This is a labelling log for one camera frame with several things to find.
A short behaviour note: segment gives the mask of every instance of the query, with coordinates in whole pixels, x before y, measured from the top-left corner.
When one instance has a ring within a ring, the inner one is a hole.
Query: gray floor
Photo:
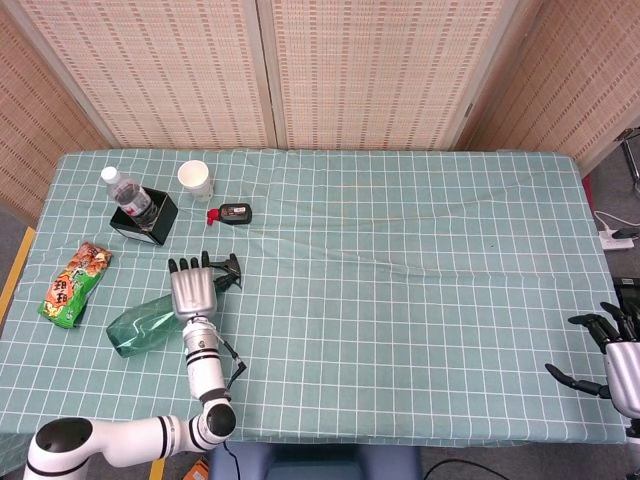
[[[632,149],[636,158],[640,160],[640,138],[632,141]],[[593,196],[597,209],[640,223],[640,196],[633,193],[630,178],[622,151],[618,148],[592,173]],[[7,219],[5,216],[0,211],[0,224],[4,227],[0,231],[1,284],[4,284],[24,233],[24,226],[20,222]],[[622,225],[611,221],[609,226],[619,228]],[[606,256],[614,276],[640,277],[640,247],[636,246],[625,252],[610,252]],[[422,451],[423,468],[426,470],[447,458],[463,458],[481,463],[511,480],[621,480],[630,468],[624,446],[576,444],[530,444],[507,448],[425,448]],[[181,479],[197,459],[196,454],[179,454],[168,459],[164,478]],[[138,480],[148,478],[149,469],[150,464],[143,464],[116,470],[108,465],[101,455],[96,455],[91,460],[88,478]],[[4,478],[18,480],[22,478],[22,474],[14,472]],[[497,477],[474,467],[455,464],[445,465],[430,476],[432,480],[495,478]]]

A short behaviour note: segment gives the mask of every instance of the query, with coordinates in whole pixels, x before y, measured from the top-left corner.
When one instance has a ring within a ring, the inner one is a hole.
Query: table
[[[205,223],[176,177],[202,159],[209,208],[248,202],[251,225]],[[167,243],[125,239],[99,172],[169,192]],[[84,240],[113,252],[81,326],[36,308]],[[169,292],[170,257],[235,252],[243,289],[214,319],[249,365],[232,388],[236,440],[495,445],[622,442],[609,403],[559,386],[552,362],[603,381],[566,318],[614,300],[572,160],[553,153],[110,150],[59,163],[0,341],[0,473],[61,416],[130,420],[201,410],[176,334],[120,358],[105,326]],[[232,371],[223,359],[226,375]]]

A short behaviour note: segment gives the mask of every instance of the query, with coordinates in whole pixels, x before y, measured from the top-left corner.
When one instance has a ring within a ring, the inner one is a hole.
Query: black box
[[[144,187],[144,191],[149,194],[149,197],[151,197],[153,203],[158,205],[159,209],[158,219],[151,230],[141,230],[136,222],[124,213],[120,207],[116,209],[116,213],[111,217],[109,225],[125,237],[140,240],[141,242],[164,245],[173,226],[173,221],[178,215],[178,207],[173,203],[169,194],[165,192],[147,187]]]

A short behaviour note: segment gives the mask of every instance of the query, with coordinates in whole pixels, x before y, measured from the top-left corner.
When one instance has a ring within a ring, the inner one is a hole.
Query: green plastic bottle
[[[231,285],[239,285],[239,278],[233,273],[216,278],[213,281],[216,294],[227,291]],[[182,326],[173,314],[169,294],[128,309],[107,327],[107,337],[116,352],[127,358],[162,344]]]

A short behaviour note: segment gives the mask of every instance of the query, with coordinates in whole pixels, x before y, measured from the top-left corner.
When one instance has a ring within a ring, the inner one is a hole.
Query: robotic hand
[[[224,442],[236,426],[224,384],[218,340],[232,353],[239,368],[246,366],[209,322],[216,311],[216,295],[207,252],[191,259],[169,260],[176,317],[184,323],[183,339],[191,394],[203,412],[190,421],[169,415],[132,422],[109,423],[86,418],[62,418],[42,427],[31,441],[25,479],[86,478],[91,455],[102,452],[116,467],[126,467],[182,451],[205,452]]]
[[[618,412],[631,419],[631,426],[626,429],[626,435],[634,472],[627,475],[627,480],[640,480],[640,316],[628,315],[607,302],[600,305],[613,317],[617,329],[606,318],[595,313],[571,317],[569,323],[582,325],[589,330],[604,354],[609,384],[576,380],[550,363],[545,367],[561,384],[609,399]]]

